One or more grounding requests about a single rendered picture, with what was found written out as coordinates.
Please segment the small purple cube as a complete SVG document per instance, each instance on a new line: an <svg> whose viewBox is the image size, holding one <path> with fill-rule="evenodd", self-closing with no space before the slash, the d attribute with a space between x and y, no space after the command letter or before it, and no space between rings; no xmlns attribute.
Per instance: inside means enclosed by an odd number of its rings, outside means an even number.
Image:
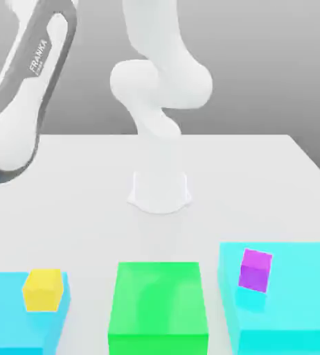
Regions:
<svg viewBox="0 0 320 355"><path fill-rule="evenodd" d="M272 258L272 254L246 248L240 264L238 285L266 293Z"/></svg>

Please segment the large green box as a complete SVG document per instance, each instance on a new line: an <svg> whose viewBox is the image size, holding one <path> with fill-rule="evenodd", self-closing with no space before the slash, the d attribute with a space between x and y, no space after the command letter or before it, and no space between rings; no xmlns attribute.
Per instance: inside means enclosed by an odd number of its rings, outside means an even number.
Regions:
<svg viewBox="0 0 320 355"><path fill-rule="evenodd" d="M208 355L199 264L120 262L107 340L109 355Z"/></svg>

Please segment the large cyan box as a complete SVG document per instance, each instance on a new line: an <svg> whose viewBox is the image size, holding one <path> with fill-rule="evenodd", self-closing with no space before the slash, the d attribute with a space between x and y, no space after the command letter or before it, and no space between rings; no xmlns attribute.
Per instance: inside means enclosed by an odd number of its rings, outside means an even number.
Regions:
<svg viewBox="0 0 320 355"><path fill-rule="evenodd" d="M56 312L28 312L23 285L28 272L0 272L0 355L56 355L71 301L68 275Z"/></svg>
<svg viewBox="0 0 320 355"><path fill-rule="evenodd" d="M238 285L246 249L272 254L266 293ZM320 355L320 242L220 244L231 355Z"/></svg>

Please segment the small yellow cube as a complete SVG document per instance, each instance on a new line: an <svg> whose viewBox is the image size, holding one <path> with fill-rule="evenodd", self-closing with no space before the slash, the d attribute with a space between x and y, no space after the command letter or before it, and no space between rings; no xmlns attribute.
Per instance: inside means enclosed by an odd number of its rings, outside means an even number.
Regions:
<svg viewBox="0 0 320 355"><path fill-rule="evenodd" d="M56 312L64 284L60 269L32 269L23 285L24 304L29 312Z"/></svg>

